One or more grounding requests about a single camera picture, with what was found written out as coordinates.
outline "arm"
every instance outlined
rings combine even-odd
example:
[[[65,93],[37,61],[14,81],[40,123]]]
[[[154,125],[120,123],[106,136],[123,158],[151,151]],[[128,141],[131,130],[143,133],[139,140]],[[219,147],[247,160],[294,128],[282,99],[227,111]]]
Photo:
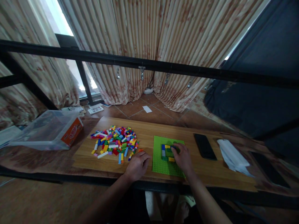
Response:
[[[149,158],[146,152],[136,154],[125,173],[82,213],[78,223],[107,223],[111,211],[114,211],[131,184],[145,174]]]
[[[221,210],[212,195],[208,192],[204,184],[196,175],[189,153],[189,149],[183,144],[174,144],[180,149],[180,153],[172,147],[174,159],[177,165],[184,172],[188,183],[190,184],[193,197],[196,202],[197,209],[205,224],[210,223],[231,223],[226,214]]]

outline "green baseplate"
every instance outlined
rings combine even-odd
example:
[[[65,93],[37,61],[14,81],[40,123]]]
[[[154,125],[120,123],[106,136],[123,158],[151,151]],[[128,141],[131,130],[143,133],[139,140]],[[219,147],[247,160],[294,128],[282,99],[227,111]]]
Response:
[[[175,162],[168,162],[162,160],[162,145],[172,145],[173,143],[182,143],[184,141],[163,138],[159,136],[154,136],[154,153],[153,153],[153,166],[152,171],[156,173],[168,174],[171,176],[185,177],[181,169],[177,166]]]

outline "striped curtain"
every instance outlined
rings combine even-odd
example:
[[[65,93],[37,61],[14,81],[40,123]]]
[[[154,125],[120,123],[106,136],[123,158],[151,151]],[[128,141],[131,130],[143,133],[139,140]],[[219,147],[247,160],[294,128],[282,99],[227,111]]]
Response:
[[[0,39],[59,47],[38,0],[2,0]],[[58,107],[79,105],[73,75],[65,59],[11,53],[26,73]],[[12,75],[0,64],[0,77]],[[22,84],[0,89],[0,129],[28,124],[46,110]]]
[[[218,68],[269,0],[169,1],[164,12],[157,60]],[[182,112],[204,87],[206,78],[156,72],[156,97]]]
[[[269,0],[59,0],[82,50],[217,68]],[[206,83],[190,76],[89,63],[104,100],[126,104],[151,84],[183,111]]]

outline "black phone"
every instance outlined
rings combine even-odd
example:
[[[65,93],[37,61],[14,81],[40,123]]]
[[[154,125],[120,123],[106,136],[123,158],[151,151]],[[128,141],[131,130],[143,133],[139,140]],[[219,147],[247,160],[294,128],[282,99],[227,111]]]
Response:
[[[266,177],[276,185],[282,187],[290,188],[289,184],[284,180],[284,178],[279,174],[279,172],[274,168],[271,162],[266,156],[256,152],[250,152],[255,161],[258,163],[260,169],[264,172]]]
[[[198,150],[200,152],[200,155],[209,160],[217,160],[217,157],[215,156],[215,153],[209,143],[208,138],[205,135],[201,134],[195,134],[194,138],[198,147]]]

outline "clear plastic container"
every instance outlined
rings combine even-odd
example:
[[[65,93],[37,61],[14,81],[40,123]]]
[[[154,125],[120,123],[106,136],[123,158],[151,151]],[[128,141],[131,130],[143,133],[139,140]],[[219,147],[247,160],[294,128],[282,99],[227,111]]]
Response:
[[[9,145],[37,150],[67,150],[82,128],[79,112],[47,110],[13,138]]]

